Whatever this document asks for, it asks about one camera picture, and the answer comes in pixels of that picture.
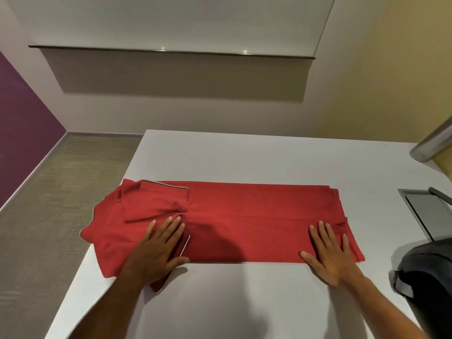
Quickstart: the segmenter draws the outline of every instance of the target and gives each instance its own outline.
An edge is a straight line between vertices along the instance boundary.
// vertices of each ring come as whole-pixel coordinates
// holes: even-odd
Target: left hand
[[[127,259],[120,275],[131,277],[144,287],[166,276],[178,266],[188,263],[188,257],[176,257],[168,262],[169,255],[184,233],[185,224],[179,225],[179,222],[180,216],[174,220],[170,216],[151,236],[155,226],[153,220],[143,239]]]

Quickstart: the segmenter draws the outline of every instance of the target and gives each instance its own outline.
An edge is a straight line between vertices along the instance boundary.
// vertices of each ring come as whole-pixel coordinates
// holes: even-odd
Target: metal cylinder
[[[452,145],[452,117],[412,148],[410,156],[418,162],[428,162],[450,145]]]

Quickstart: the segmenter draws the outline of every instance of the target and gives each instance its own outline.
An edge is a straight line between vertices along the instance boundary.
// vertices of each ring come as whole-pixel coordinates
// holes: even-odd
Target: purple wall
[[[65,132],[0,52],[0,207]]]

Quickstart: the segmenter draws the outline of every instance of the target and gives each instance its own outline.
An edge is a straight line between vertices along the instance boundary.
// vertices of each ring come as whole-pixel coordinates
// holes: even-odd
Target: floor
[[[44,338],[141,137],[68,136],[0,212],[0,339]]]

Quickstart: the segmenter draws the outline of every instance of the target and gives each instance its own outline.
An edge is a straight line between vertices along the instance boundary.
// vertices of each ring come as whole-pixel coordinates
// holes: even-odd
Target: hand
[[[320,261],[308,252],[300,252],[300,256],[315,272],[334,287],[339,287],[356,276],[363,276],[361,270],[353,262],[347,236],[342,234],[341,249],[330,224],[324,226],[323,222],[319,221],[318,229],[319,234],[317,234],[313,225],[309,226],[309,234],[314,241]]]
[[[176,257],[168,262],[174,246],[184,233],[185,224],[179,225],[180,216],[170,216],[151,236],[155,226],[153,220],[122,268],[121,275],[133,278],[142,287],[151,284],[178,266],[188,263],[187,257]]]

